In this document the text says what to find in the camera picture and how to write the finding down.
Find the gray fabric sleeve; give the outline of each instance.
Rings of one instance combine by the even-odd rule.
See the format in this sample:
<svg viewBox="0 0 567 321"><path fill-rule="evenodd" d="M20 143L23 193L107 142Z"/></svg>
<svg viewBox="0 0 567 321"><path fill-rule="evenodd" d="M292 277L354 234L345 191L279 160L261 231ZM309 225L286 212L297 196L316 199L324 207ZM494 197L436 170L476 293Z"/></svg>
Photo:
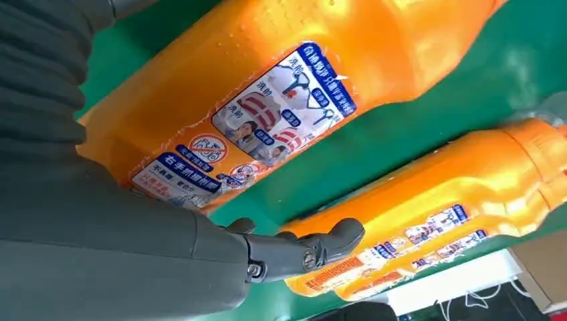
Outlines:
<svg viewBox="0 0 567 321"><path fill-rule="evenodd" d="M246 295L245 242L77 155L109 0L0 0L0 320L183 320Z"/></svg>

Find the bottle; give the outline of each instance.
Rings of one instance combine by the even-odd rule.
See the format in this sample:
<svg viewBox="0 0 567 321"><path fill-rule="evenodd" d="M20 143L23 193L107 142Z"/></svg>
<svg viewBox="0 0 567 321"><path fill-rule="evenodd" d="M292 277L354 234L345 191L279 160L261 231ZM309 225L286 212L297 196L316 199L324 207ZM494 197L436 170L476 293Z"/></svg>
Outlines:
<svg viewBox="0 0 567 321"><path fill-rule="evenodd" d="M426 92L503 2L226 0L80 120L78 151L135 193L208 213Z"/></svg>
<svg viewBox="0 0 567 321"><path fill-rule="evenodd" d="M354 217L366 234L349 258L287 285L303 296L334 290L356 301L383 291L385 276L387 288L489 237L535 231L567 201L567 125L554 124L528 118L471 132L289 223L283 230L301 236Z"/></svg>

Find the robotic hand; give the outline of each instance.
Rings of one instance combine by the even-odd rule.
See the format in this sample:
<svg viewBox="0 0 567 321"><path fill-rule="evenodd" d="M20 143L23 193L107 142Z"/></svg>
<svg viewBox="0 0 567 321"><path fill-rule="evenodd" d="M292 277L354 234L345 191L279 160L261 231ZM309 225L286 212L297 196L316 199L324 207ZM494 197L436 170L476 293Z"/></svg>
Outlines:
<svg viewBox="0 0 567 321"><path fill-rule="evenodd" d="M291 232L275 237L250 234L254 223L238 219L227 227L248 244L248 276L253 283L273 282L316 271L348 256L364 236L355 219L343 219L329 234L316 233L297 238Z"/></svg>

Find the bottle label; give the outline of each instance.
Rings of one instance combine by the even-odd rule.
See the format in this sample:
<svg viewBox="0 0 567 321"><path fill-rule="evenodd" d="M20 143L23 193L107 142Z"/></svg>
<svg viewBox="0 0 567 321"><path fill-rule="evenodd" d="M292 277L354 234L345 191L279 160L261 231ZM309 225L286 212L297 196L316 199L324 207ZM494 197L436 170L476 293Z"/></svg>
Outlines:
<svg viewBox="0 0 567 321"><path fill-rule="evenodd" d="M381 270L390 260L419 250L425 242L466 223L468 219L464 208L461 205L454 205L430 216L424 224L410 227L404 235L398 235L384 243L379 243L373 248L365 249L357 256L351 257L328 270L323 270L314 278L308 280L306 285L320 292L335 290L337 287L364 275ZM438 259L437 257L426 257L420 259L419 263L423 262L425 266L429 261L437 262Z"/></svg>
<svg viewBox="0 0 567 321"><path fill-rule="evenodd" d="M488 238L488 234L484 230L478 230L471 233L456 242L453 242L436 252L430 253L425 257L418 259L412 263L416 272L421 272L439 263L450 263L457 256L462 255L466 250L475 247Z"/></svg>
<svg viewBox="0 0 567 321"><path fill-rule="evenodd" d="M342 79L316 43L303 43L176 137L133 176L134 189L202 208L249 187L356 111Z"/></svg>
<svg viewBox="0 0 567 321"><path fill-rule="evenodd" d="M373 282L369 283L366 286L361 287L360 289L356 290L352 293L349 297L350 301L358 301L365 298L369 298L371 296L375 296L387 289L410 280L413 278L414 274L399 269L397 271L390 272L381 278L374 280Z"/></svg>

